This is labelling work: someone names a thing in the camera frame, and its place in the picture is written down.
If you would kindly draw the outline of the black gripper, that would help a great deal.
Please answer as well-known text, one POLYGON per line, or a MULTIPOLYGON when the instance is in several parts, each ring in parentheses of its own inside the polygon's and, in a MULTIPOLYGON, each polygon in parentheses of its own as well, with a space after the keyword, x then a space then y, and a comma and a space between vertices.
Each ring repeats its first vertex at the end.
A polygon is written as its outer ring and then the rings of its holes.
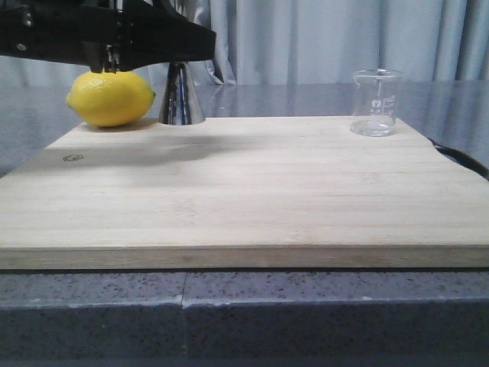
POLYGON ((2 1, 1 55, 131 71, 211 60, 216 33, 171 1, 2 1))

